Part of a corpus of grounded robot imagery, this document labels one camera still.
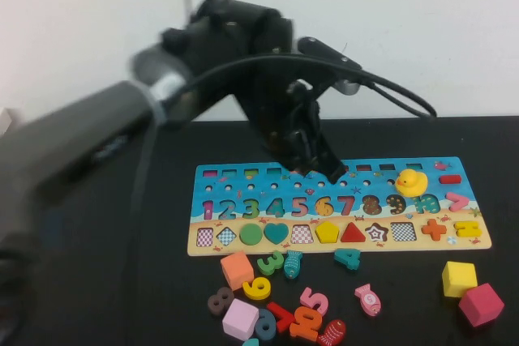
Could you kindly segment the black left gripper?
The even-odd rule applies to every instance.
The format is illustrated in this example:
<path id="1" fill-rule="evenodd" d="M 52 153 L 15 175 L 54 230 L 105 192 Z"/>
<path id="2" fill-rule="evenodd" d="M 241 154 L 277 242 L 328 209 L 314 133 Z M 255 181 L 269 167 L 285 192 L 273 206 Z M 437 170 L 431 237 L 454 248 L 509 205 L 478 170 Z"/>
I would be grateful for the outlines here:
<path id="1" fill-rule="evenodd" d="M 245 85 L 235 96 L 268 153 L 290 171 L 307 175 L 312 168 L 336 184 L 347 168 L 322 134 L 313 91 L 280 60 L 245 62 L 236 75 Z"/>

